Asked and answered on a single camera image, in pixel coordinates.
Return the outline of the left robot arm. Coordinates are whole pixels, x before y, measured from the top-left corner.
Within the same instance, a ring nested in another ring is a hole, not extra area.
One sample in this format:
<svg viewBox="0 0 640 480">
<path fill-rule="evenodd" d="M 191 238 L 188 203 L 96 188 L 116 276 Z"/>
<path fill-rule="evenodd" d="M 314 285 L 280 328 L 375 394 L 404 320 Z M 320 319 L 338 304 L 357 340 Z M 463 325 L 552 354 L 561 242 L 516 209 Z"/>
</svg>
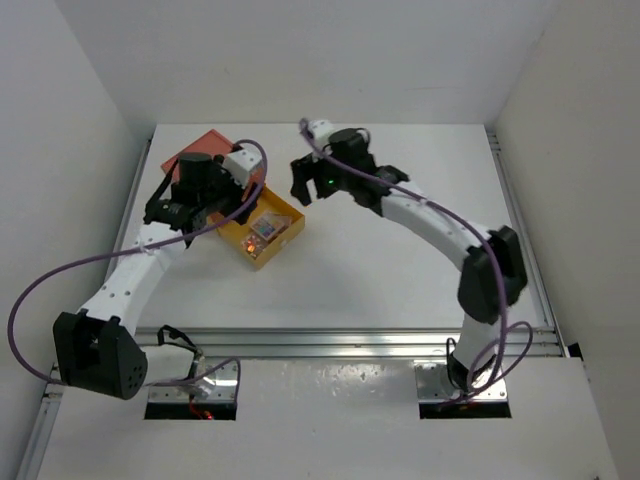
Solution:
<svg viewBox="0 0 640 480">
<path fill-rule="evenodd" d="M 64 384 L 128 400 L 144 386 L 195 376 L 198 348 L 188 340 L 141 347 L 142 311 L 171 264 L 211 215 L 247 222 L 265 179 L 262 156 L 236 146 L 225 155 L 181 153 L 145 204 L 141 227 L 103 286 L 77 312 L 53 325 Z"/>
</svg>

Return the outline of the small multicolour eyeshadow palette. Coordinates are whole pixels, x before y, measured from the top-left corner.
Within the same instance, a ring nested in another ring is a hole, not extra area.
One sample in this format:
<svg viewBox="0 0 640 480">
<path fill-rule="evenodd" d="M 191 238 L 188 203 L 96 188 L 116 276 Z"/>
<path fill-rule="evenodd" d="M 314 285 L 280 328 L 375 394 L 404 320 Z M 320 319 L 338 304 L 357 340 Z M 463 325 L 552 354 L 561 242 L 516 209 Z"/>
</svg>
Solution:
<svg viewBox="0 0 640 480">
<path fill-rule="evenodd" d="M 249 235 L 242 241 L 243 251 L 252 259 L 257 259 L 267 246 L 262 238 L 254 235 Z"/>
</svg>

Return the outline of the orange drawer box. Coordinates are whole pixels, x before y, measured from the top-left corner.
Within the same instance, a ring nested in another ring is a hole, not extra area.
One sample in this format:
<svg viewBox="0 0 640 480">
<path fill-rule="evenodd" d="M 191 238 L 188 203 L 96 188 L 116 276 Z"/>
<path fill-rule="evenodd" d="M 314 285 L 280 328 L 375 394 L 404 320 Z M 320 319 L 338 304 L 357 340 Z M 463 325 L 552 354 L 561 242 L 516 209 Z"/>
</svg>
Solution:
<svg viewBox="0 0 640 480">
<path fill-rule="evenodd" d="M 161 164 L 161 170 L 166 174 L 182 153 L 206 153 L 214 157 L 216 155 L 228 154 L 232 150 L 232 147 L 233 142 L 230 139 L 217 130 L 211 129 L 163 162 Z"/>
</svg>

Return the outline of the colourful square eyeshadow palette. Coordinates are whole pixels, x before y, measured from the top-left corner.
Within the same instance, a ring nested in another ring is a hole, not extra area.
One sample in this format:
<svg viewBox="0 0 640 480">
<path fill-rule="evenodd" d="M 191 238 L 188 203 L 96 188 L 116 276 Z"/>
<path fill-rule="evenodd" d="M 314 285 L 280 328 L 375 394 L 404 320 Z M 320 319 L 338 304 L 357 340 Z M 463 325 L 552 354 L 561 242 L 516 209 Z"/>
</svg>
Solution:
<svg viewBox="0 0 640 480">
<path fill-rule="evenodd" d="M 254 220 L 250 228 L 260 238 L 271 242 L 284 232 L 290 224 L 291 218 L 289 216 L 267 211 Z"/>
</svg>

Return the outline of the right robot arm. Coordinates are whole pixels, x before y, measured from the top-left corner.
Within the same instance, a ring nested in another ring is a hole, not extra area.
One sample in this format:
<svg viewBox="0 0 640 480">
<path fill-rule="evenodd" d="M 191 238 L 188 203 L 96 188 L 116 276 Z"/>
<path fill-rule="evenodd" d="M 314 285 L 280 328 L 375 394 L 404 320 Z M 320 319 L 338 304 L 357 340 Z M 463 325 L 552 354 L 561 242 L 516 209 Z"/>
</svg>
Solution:
<svg viewBox="0 0 640 480">
<path fill-rule="evenodd" d="M 365 128 L 338 129 L 327 120 L 299 122 L 311 151 L 291 164 L 291 195 L 302 205 L 337 192 L 379 217 L 407 228 L 443 254 L 459 271 L 457 300 L 465 318 L 454 350 L 446 356 L 451 388 L 469 397 L 476 380 L 499 378 L 508 309 L 528 284 L 518 234 L 508 226 L 483 229 L 430 200 L 392 165 L 379 165 Z"/>
</svg>

